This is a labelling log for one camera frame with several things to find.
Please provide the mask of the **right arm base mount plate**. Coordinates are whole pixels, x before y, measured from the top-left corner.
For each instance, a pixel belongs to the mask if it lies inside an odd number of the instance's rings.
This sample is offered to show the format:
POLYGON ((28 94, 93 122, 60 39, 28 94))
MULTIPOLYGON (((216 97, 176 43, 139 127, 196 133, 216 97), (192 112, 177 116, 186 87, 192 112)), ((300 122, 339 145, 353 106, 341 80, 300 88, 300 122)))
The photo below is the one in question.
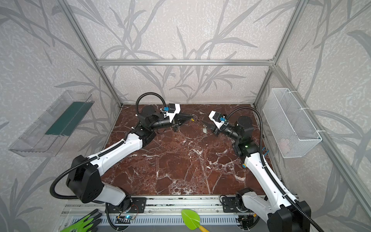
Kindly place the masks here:
POLYGON ((241 209, 237 206, 235 197, 228 197, 226 195, 220 195, 219 201, 222 205, 224 213, 252 213, 250 209, 241 209))

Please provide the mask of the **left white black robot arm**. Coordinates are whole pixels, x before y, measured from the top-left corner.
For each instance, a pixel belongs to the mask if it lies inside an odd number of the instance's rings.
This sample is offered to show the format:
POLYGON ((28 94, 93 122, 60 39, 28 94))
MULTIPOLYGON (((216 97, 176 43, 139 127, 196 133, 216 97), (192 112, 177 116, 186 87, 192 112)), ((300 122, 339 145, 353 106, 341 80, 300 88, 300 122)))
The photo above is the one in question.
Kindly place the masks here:
POLYGON ((177 131, 195 117, 182 113, 180 105, 173 103, 160 112, 148 105, 136 115, 139 122, 124 139, 97 154, 73 160, 66 185, 82 203, 99 201, 113 206, 129 205, 130 196, 121 188, 104 183, 101 176, 122 159, 147 146, 156 137, 158 129, 177 131))

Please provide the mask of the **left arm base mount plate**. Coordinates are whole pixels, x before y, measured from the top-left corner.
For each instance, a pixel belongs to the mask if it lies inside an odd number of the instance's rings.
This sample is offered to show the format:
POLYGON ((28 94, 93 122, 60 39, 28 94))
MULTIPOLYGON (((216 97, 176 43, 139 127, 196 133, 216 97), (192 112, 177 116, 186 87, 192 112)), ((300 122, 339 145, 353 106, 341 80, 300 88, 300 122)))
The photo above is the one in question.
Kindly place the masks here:
POLYGON ((130 199, 125 199, 123 203, 119 206, 114 206, 108 204, 106 211, 111 213, 134 213, 141 214, 144 213, 146 207, 146 197, 133 197, 130 199))

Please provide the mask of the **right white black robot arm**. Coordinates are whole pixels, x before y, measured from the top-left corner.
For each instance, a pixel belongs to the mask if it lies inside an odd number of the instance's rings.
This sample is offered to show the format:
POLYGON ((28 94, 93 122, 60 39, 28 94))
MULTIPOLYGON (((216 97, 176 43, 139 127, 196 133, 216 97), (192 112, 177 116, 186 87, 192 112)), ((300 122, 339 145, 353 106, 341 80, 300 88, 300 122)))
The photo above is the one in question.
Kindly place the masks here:
POLYGON ((253 211, 267 223, 271 232, 310 231, 310 221, 302 215, 311 214, 309 205, 305 201, 299 202, 267 164, 260 148, 252 140, 252 119, 249 116, 240 116, 234 124, 229 124, 216 111, 210 113, 209 119, 212 124, 207 127, 214 134, 222 133, 234 140, 232 148, 236 156, 253 173, 268 198, 262 199, 250 188, 240 190, 236 194, 238 209, 253 211))

